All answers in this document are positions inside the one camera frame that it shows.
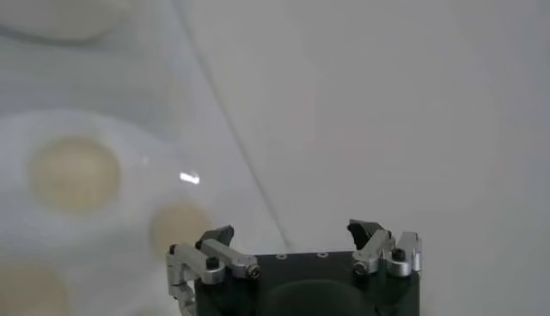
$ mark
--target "white table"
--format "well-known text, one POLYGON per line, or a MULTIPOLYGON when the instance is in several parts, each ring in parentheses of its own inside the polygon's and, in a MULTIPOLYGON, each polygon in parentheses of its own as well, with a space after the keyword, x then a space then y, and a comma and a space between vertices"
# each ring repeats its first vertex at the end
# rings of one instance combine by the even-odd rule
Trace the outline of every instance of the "white table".
POLYGON ((538 1, 184 0, 292 250, 356 217, 424 238, 424 315, 542 315, 548 8, 538 1))

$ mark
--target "black circular part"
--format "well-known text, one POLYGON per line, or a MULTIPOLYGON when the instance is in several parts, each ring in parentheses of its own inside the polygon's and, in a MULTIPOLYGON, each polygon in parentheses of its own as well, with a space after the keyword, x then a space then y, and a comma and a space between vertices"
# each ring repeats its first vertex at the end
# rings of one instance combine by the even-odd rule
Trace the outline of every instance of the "black circular part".
POLYGON ((216 257, 209 257, 206 259, 206 269, 215 270, 220 267, 220 259, 216 257))
POLYGON ((259 305, 259 316, 376 316, 363 292, 345 283, 305 280, 271 290, 259 305))
POLYGON ((392 250, 392 259, 395 261, 405 261, 405 251, 401 248, 395 248, 392 250))

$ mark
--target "beige circle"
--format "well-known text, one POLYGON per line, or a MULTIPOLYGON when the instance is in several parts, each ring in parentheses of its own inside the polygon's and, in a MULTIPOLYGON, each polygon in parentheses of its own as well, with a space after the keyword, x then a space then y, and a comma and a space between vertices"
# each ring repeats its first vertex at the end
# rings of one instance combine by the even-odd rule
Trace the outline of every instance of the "beige circle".
POLYGON ((0 263, 0 315, 69 314, 67 291, 51 268, 27 261, 0 263))
POLYGON ((182 242, 194 245, 210 229, 210 221, 196 205, 172 204, 161 209, 152 222, 152 246, 156 255, 164 258, 171 245, 182 242))
POLYGON ((36 153, 29 178, 34 195, 46 206, 82 214, 98 210, 119 193, 120 165, 93 138, 65 137, 36 153))
POLYGON ((89 40, 130 6, 129 0, 0 0, 0 25, 49 40, 89 40))

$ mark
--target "bolt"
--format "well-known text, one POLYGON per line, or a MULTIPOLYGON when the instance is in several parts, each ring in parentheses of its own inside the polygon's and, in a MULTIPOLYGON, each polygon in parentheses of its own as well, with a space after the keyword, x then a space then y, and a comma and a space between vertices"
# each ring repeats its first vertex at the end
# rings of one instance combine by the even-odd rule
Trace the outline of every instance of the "bolt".
POLYGON ((220 267, 220 259, 216 257, 209 257, 206 259, 206 269, 215 270, 220 267))
POLYGON ((405 261, 406 254, 405 251, 401 248, 395 248, 392 250, 392 259, 395 261, 405 261))
POLYGON ((247 269, 248 276, 253 280, 258 280, 261 277, 261 269, 259 265, 251 265, 247 269))
POLYGON ((358 277, 364 277, 369 273, 367 266, 362 262, 356 262, 353 264, 353 273, 358 277))

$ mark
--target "white surface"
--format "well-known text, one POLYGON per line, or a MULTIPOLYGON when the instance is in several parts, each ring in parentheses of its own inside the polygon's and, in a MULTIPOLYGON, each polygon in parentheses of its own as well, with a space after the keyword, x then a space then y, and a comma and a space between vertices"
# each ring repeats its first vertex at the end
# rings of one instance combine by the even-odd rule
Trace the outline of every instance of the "white surface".
POLYGON ((293 250, 417 230, 424 315, 547 314, 542 2, 183 3, 293 250))
POLYGON ((0 38, 0 260, 54 264, 72 316, 179 314, 149 236, 154 210, 175 199, 234 225, 243 251, 284 250, 172 2, 142 1, 129 17, 85 46, 0 38), (118 201, 86 218, 44 210, 26 186, 29 153, 72 133, 103 140, 123 164, 118 201))

